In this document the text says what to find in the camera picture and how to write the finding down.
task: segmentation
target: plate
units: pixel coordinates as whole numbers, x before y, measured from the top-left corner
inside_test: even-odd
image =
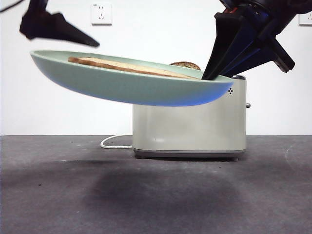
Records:
[[[30,54],[37,67],[53,82],[85,95],[112,101],[152,106],[200,105],[218,99],[233,84],[228,77],[201,80],[202,71],[130,58],[51,50],[37,50]],[[198,80],[93,67],[68,62],[69,57],[94,57],[149,66]]]

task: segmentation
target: power cord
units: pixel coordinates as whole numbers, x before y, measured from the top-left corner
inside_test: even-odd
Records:
[[[105,143],[111,139],[117,138],[117,137],[124,137],[124,136],[132,136],[132,134],[122,134],[122,135],[114,135],[110,136],[106,139],[104,139],[100,146],[104,149],[131,149],[133,146],[132,145],[121,145],[121,146],[111,146],[111,145],[105,145]]]

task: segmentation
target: gray table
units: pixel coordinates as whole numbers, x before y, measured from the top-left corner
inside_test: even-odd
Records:
[[[1,233],[312,233],[312,136],[249,136],[238,162],[136,159],[103,138],[1,137]]]

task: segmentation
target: bread slice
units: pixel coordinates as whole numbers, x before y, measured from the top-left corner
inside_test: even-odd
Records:
[[[100,58],[69,57],[68,61],[74,62],[74,63],[80,63],[84,65],[95,66],[95,67],[115,69],[115,70],[125,71],[125,72],[143,73],[143,74],[157,75],[157,76],[164,76],[164,77],[197,79],[194,77],[190,77],[190,76],[186,76],[183,74],[170,72],[166,70],[161,70],[161,69],[157,69],[153,67],[146,67],[146,66],[134,65],[130,63],[124,63],[124,62],[110,61],[110,60],[100,59]]]

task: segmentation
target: wall outlet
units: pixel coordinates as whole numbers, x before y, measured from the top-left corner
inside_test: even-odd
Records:
[[[299,15],[300,26],[312,26],[312,11],[303,15]]]
[[[91,5],[92,25],[112,25],[112,4],[109,2],[94,2]]]

